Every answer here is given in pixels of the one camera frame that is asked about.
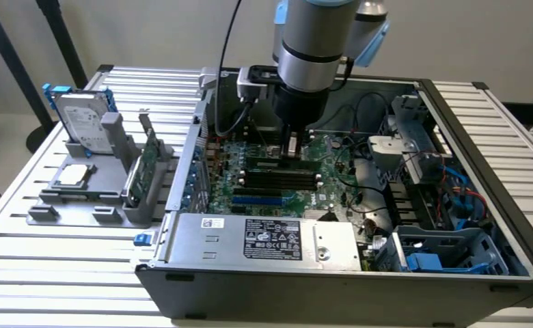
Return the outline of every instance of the white wall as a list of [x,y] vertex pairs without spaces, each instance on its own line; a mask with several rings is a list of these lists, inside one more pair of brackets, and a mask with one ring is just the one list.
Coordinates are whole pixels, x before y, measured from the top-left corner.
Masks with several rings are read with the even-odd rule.
[[[226,65],[270,64],[277,0],[244,0]],[[217,64],[236,0],[61,0],[89,76],[101,64]],[[393,21],[358,73],[485,81],[502,100],[533,100],[533,0],[386,0]],[[34,83],[71,84],[34,0],[0,0],[0,19]],[[0,112],[30,113],[0,58]]]

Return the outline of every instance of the black pole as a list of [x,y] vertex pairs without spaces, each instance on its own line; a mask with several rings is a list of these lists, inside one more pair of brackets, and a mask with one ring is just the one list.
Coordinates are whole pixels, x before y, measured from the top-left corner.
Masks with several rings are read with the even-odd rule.
[[23,95],[30,103],[31,109],[37,114],[42,129],[46,135],[54,128],[54,121],[51,120],[49,110],[46,109],[42,97],[38,94],[38,90],[34,87],[30,75],[27,74],[22,60],[19,59],[18,52],[15,51],[14,45],[11,44],[10,38],[5,32],[0,23],[0,54],[10,68],[11,74],[18,82],[19,89],[22,89]]
[[66,28],[62,10],[59,9],[59,1],[37,0],[37,3],[49,21],[51,33],[57,39],[59,51],[65,57],[74,83],[77,87],[82,89],[89,84],[89,79],[86,78],[85,69],[82,68],[81,59],[78,58],[77,49],[74,48],[73,38]]

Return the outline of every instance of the barcode sticker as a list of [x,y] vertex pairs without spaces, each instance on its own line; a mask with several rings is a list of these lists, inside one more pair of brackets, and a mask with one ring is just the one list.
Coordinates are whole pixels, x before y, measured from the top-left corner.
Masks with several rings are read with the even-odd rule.
[[217,217],[205,217],[202,219],[202,228],[224,228],[224,219]]

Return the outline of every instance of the motherboard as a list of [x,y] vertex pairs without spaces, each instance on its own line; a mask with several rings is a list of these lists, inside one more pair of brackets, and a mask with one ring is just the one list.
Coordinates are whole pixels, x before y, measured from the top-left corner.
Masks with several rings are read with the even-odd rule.
[[212,142],[206,155],[213,214],[312,215],[318,219],[346,206],[348,198],[354,196],[352,188],[337,178],[340,175],[344,181],[356,183],[356,170],[350,171],[350,155],[342,154],[340,136],[313,135],[304,146],[301,161],[281,159],[278,146],[228,139]]

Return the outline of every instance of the black cylinder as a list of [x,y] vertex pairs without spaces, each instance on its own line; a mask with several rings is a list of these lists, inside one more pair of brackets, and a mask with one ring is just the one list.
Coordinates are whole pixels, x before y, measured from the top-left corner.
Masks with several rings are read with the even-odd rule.
[[276,88],[273,109],[277,116],[292,128],[304,129],[324,115],[330,89],[320,92],[301,92],[292,87]]

